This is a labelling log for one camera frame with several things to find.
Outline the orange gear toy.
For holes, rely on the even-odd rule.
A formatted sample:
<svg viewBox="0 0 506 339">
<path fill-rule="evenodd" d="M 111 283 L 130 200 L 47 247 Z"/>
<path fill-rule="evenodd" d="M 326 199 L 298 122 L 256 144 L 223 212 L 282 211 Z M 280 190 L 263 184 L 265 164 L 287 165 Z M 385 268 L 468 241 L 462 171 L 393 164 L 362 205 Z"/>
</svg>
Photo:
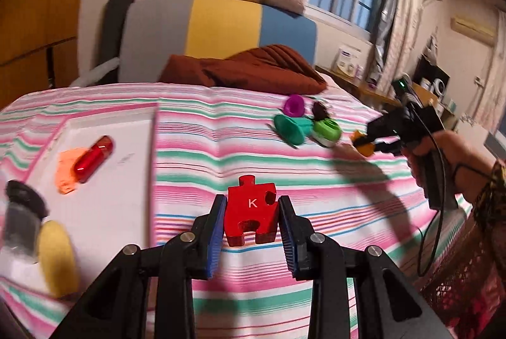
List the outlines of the orange gear toy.
<svg viewBox="0 0 506 339">
<path fill-rule="evenodd" d="M 375 153 L 376 144 L 370 140 L 364 133 L 355 131 L 351 135 L 353 147 L 364 157 L 370 157 Z"/>
</svg>

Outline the yellow perforated egg shell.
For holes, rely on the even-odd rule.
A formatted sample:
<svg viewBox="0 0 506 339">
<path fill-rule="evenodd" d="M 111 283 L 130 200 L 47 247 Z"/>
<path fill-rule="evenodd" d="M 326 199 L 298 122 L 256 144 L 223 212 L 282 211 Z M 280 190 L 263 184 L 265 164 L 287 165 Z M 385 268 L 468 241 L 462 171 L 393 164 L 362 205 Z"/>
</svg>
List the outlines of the yellow perforated egg shell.
<svg viewBox="0 0 506 339">
<path fill-rule="evenodd" d="M 74 249 L 63 225 L 45 222 L 38 236 L 38 259 L 49 292 L 56 298 L 77 293 L 79 271 Z"/>
</svg>

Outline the lime green round toy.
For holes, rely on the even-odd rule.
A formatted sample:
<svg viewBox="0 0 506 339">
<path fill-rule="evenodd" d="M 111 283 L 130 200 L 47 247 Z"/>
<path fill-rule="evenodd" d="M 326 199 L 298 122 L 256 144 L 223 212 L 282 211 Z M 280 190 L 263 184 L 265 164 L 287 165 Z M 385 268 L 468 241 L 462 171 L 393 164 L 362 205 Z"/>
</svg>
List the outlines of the lime green round toy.
<svg viewBox="0 0 506 339">
<path fill-rule="evenodd" d="M 332 148 L 341 139 L 341 128 L 332 119 L 318 120 L 313 124 L 312 138 L 323 147 Z"/>
</svg>

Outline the brown massage brush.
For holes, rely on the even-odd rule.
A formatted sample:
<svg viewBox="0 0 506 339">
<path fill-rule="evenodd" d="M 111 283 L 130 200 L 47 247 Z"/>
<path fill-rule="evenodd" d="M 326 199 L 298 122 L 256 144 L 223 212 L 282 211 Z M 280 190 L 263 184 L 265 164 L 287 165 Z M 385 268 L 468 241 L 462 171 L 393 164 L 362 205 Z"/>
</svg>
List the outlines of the brown massage brush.
<svg viewBox="0 0 506 339">
<path fill-rule="evenodd" d="M 321 102 L 318 101 L 313 102 L 311 112 L 314 122 L 330 118 L 327 108 Z"/>
</svg>

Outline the teal green ribbed cup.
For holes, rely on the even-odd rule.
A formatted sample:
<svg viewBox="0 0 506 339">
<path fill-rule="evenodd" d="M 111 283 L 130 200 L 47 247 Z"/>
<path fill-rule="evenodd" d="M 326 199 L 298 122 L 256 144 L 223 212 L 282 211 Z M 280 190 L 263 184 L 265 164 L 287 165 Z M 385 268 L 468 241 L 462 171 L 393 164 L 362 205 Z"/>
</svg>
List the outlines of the teal green ribbed cup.
<svg viewBox="0 0 506 339">
<path fill-rule="evenodd" d="M 291 146 L 299 146 L 305 142 L 312 130 L 314 122 L 310 118 L 290 117 L 285 114 L 277 114 L 274 119 L 275 130 L 278 135 Z"/>
</svg>

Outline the purple button-top toy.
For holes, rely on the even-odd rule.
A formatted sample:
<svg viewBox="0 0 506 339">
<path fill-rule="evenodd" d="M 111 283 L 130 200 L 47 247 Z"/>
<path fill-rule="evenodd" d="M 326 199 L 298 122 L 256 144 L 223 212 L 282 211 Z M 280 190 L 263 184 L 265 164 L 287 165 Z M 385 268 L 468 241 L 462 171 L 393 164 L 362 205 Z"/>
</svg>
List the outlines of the purple button-top toy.
<svg viewBox="0 0 506 339">
<path fill-rule="evenodd" d="M 297 94 L 290 95 L 285 100 L 282 112 L 291 118 L 300 118 L 305 115 L 305 99 Z"/>
</svg>

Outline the orange linking cubes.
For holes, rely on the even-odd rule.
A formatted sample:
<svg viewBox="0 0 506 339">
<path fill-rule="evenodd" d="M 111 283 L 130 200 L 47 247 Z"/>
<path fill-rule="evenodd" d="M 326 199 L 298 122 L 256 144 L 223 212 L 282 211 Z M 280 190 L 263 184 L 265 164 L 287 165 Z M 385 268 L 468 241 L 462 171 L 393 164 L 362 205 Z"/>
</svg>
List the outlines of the orange linking cubes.
<svg viewBox="0 0 506 339">
<path fill-rule="evenodd" d="M 64 150 L 58 155 L 57 170 L 55 173 L 55 186 L 61 194 L 68 194 L 77 187 L 77 179 L 73 167 L 77 160 L 87 152 L 86 148 Z"/>
</svg>

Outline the black grey cylinder jar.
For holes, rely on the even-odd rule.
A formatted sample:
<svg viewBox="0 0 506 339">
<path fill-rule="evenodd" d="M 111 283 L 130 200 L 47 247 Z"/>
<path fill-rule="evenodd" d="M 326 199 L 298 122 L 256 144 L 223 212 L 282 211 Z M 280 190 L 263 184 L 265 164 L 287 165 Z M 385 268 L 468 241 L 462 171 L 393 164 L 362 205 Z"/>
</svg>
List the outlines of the black grey cylinder jar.
<svg viewBox="0 0 506 339">
<path fill-rule="evenodd" d="M 43 197 L 34 188 L 18 180 L 9 180 L 5 187 L 8 205 L 3 228 L 3 245 L 9 253 L 37 262 L 37 240 L 48 209 Z"/>
</svg>

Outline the red shiny capsule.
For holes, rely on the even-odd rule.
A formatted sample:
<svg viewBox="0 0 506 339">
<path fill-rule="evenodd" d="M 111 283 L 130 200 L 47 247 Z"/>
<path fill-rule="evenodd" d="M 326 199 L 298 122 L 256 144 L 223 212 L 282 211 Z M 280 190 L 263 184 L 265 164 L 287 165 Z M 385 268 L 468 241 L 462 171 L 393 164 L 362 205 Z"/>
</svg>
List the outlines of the red shiny capsule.
<svg viewBox="0 0 506 339">
<path fill-rule="evenodd" d="M 79 183 L 86 183 L 95 171 L 108 159 L 114 150 L 109 136 L 102 136 L 75 162 L 73 174 Z"/>
</svg>

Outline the red puzzle piece block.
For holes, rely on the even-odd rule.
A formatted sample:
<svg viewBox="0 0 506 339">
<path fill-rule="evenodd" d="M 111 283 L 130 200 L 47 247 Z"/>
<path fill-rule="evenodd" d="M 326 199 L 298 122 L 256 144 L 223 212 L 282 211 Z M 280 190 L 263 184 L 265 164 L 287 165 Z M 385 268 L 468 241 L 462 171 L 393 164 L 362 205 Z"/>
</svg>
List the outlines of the red puzzle piece block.
<svg viewBox="0 0 506 339">
<path fill-rule="evenodd" d="M 228 188 L 224 221 L 228 245 L 243 246 L 248 232 L 255 234 L 258 245 L 274 242 L 280 213 L 275 184 L 257 184 L 250 174 L 240 176 L 238 183 Z"/>
</svg>

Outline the wooden side shelf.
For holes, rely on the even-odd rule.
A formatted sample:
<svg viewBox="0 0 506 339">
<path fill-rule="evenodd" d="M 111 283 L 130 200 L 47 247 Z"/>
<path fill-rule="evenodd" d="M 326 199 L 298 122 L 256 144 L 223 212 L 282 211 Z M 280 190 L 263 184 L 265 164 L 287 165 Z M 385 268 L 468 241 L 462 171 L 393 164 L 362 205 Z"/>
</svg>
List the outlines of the wooden side shelf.
<svg viewBox="0 0 506 339">
<path fill-rule="evenodd" d="M 397 99 L 377 93 L 377 91 L 370 88 L 366 82 L 350 78 L 342 73 L 334 72 L 320 66 L 316 66 L 316 70 L 332 78 L 334 82 L 344 91 L 347 91 L 360 102 L 366 106 L 374 108 L 377 111 L 386 112 L 400 106 L 400 102 Z M 424 105 L 432 105 L 438 112 L 441 113 L 440 119 L 442 120 L 444 127 L 446 129 L 453 130 L 457 117 L 452 112 L 448 111 L 448 109 L 444 108 L 442 103 L 433 93 L 417 84 L 413 84 L 412 87 Z"/>
</svg>

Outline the pink white shallow tray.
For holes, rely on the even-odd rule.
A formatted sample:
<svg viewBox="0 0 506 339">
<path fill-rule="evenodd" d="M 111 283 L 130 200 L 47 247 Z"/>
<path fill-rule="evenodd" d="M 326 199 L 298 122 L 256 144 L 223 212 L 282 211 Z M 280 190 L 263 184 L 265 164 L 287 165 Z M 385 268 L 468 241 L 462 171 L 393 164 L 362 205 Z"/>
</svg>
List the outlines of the pink white shallow tray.
<svg viewBox="0 0 506 339">
<path fill-rule="evenodd" d="M 49 219 L 64 226 L 76 255 L 83 288 L 128 244 L 150 244 L 150 193 L 153 138 L 158 121 L 154 103 L 87 111 L 65 118 L 29 162 L 25 173 L 1 164 L 3 181 L 17 179 L 34 188 L 49 210 Z M 73 192 L 55 186 L 58 156 L 88 148 L 108 136 L 112 155 Z"/>
</svg>

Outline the rust brown quilted jacket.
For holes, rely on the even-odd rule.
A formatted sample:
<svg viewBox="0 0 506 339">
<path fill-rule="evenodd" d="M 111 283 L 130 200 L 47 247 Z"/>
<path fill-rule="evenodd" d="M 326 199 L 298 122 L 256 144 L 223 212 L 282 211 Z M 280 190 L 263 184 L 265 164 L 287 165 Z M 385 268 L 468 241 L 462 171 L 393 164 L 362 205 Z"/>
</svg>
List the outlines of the rust brown quilted jacket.
<svg viewBox="0 0 506 339">
<path fill-rule="evenodd" d="M 225 59 L 171 55 L 159 81 L 234 88 L 276 95 L 316 95 L 327 83 L 296 50 L 281 44 L 254 47 Z"/>
</svg>

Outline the black rolled mat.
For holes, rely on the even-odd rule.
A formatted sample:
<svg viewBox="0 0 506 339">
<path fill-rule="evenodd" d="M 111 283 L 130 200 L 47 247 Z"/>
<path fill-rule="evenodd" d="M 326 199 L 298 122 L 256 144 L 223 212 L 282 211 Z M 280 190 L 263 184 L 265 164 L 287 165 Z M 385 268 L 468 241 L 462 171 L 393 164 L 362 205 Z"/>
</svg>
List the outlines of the black rolled mat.
<svg viewBox="0 0 506 339">
<path fill-rule="evenodd" d="M 135 0 L 108 0 L 101 22 L 96 68 L 120 54 L 124 23 L 129 7 Z"/>
</svg>

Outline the grey yellow blue headboard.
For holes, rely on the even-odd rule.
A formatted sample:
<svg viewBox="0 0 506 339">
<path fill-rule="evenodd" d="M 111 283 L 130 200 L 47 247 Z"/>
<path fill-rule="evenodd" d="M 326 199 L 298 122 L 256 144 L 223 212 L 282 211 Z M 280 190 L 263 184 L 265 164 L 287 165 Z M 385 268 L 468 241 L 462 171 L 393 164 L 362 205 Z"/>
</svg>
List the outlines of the grey yellow blue headboard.
<svg viewBox="0 0 506 339">
<path fill-rule="evenodd" d="M 317 25 L 243 0 L 136 1 L 124 24 L 118 81 L 154 83 L 174 54 L 225 59 L 271 44 L 291 47 L 312 65 Z"/>
</svg>

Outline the wall air conditioner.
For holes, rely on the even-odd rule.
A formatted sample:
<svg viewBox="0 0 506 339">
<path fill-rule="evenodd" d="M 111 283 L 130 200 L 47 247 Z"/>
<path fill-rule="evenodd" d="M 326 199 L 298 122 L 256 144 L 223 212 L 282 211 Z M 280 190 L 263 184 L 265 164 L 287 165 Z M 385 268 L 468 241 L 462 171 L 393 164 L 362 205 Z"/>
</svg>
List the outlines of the wall air conditioner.
<svg viewBox="0 0 506 339">
<path fill-rule="evenodd" d="M 494 29 L 475 23 L 467 18 L 452 17 L 450 20 L 450 27 L 455 32 L 475 41 L 479 41 L 489 47 L 493 47 L 496 43 L 496 32 Z"/>
</svg>

